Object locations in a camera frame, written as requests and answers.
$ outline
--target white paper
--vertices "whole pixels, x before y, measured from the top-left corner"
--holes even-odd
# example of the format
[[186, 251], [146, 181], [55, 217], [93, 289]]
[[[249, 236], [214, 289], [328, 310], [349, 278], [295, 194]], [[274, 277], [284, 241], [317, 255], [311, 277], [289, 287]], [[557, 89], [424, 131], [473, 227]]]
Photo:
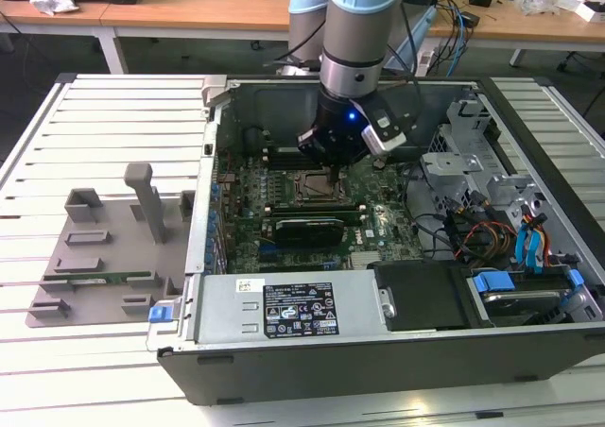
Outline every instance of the white paper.
[[55, 13], [66, 13], [76, 11], [79, 7], [74, 0], [29, 0], [39, 12], [54, 16]]
[[560, 9], [567, 9], [569, 11], [576, 11], [580, 5], [579, 0], [557, 0], [555, 4]]
[[235, 281], [235, 292], [259, 293], [263, 291], [264, 286], [264, 279], [238, 279]]

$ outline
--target gray 3d printed holder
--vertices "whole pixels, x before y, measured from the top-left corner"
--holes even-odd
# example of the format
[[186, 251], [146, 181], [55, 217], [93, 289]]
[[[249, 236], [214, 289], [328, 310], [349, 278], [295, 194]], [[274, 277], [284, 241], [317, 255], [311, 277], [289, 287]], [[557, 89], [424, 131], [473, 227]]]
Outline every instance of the gray 3d printed holder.
[[27, 326], [147, 321], [156, 301], [182, 293], [195, 193], [160, 199], [151, 176], [148, 163], [128, 165], [124, 181], [138, 201], [70, 193]]

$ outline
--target blue latch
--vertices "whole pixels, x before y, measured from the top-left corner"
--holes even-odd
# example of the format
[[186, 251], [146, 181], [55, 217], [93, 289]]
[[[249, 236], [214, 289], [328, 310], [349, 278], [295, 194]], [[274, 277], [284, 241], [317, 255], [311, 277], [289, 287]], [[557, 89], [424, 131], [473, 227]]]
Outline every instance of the blue latch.
[[579, 274], [579, 271], [577, 271], [576, 269], [569, 270], [569, 274], [567, 274], [567, 277], [569, 278], [569, 281], [572, 283], [574, 288], [578, 288], [581, 285], [584, 285], [584, 278], [582, 278], [582, 275]]
[[149, 309], [149, 323], [167, 323], [172, 321], [172, 306], [153, 306]]
[[473, 277], [479, 293], [514, 290], [514, 283], [506, 271], [483, 271]]

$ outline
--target gray post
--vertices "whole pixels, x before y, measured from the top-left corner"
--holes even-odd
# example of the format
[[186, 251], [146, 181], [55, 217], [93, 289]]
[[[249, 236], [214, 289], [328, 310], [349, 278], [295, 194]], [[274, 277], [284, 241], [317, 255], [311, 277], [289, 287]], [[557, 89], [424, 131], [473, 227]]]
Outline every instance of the gray post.
[[162, 201], [157, 192], [151, 188], [151, 164], [146, 162], [131, 162], [126, 168], [124, 182], [134, 189], [141, 204], [153, 241], [156, 244], [164, 242], [165, 227], [162, 213]]

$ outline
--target label sticker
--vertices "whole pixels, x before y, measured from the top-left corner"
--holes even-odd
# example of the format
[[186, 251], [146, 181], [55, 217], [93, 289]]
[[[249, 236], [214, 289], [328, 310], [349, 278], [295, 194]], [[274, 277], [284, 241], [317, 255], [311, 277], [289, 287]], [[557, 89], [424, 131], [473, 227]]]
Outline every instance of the label sticker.
[[260, 293], [265, 285], [264, 279], [238, 279], [235, 281], [235, 291], [237, 293]]
[[330, 282], [265, 285], [263, 302], [269, 339], [338, 334]]

